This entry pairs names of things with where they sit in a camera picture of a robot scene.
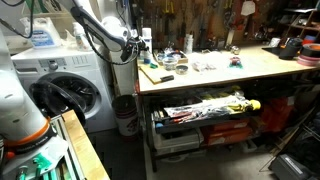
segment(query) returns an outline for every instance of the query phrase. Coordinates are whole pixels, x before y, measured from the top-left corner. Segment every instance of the cabinet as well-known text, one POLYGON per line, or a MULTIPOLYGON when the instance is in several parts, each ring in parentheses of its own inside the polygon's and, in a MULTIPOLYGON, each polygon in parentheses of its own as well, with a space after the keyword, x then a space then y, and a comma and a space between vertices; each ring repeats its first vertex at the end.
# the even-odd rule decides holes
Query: cabinet
POLYGON ((282 44, 287 38, 306 36, 315 37, 315 42, 320 42, 320 11, 285 9, 285 15, 279 21, 279 29, 284 29, 282 44))

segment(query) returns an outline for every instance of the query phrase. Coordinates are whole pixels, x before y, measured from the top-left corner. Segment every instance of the bucket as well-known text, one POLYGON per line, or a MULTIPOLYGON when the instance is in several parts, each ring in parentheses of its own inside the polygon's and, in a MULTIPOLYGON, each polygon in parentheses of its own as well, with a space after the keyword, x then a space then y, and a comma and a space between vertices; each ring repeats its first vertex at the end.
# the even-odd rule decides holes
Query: bucket
POLYGON ((117 97, 112 102, 119 132, 126 140, 134 140, 138 132, 138 113, 131 95, 117 97))

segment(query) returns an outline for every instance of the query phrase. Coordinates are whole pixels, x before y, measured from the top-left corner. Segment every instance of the workbench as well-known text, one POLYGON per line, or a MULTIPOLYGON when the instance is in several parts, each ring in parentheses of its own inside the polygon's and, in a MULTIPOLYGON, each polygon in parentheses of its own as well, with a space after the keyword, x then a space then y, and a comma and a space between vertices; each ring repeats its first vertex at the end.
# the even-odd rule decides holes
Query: workbench
POLYGON ((74 111, 62 114, 71 144, 86 179, 109 180, 99 157, 74 111))
MULTIPOLYGON (((318 73, 320 67, 308 67, 298 64, 295 60, 287 61, 281 60, 278 56, 262 49, 266 46, 252 46, 241 47, 241 52, 237 57, 241 59, 243 68, 230 68, 230 58, 236 55, 228 51, 210 52, 206 54, 192 53, 187 55, 189 62, 189 71, 186 75, 178 75, 175 71, 166 71, 162 66, 154 72, 159 76, 174 75, 174 80, 163 82, 160 84, 153 84, 145 75, 144 72, 138 70, 138 83, 136 90, 138 92, 138 100, 141 102, 139 108, 140 115, 143 116, 143 124, 146 126, 146 135, 148 145, 150 148, 151 161, 153 171, 157 171, 156 160, 168 156, 157 155, 154 146, 153 135, 154 122, 152 121, 152 104, 160 99, 171 98, 173 95, 184 95, 190 89, 216 87, 230 84, 237 84, 239 82, 246 82, 250 80, 258 80, 262 78, 275 78, 280 76, 298 76, 301 74, 318 73), (199 72, 192 68, 193 61, 210 61, 216 67, 215 70, 199 72)), ((222 118, 221 121, 215 119, 214 121, 206 121, 205 123, 197 124, 193 127, 200 127, 210 125, 211 123, 222 123, 229 118, 222 118)), ((165 133, 167 131, 158 131, 157 133, 165 133)))

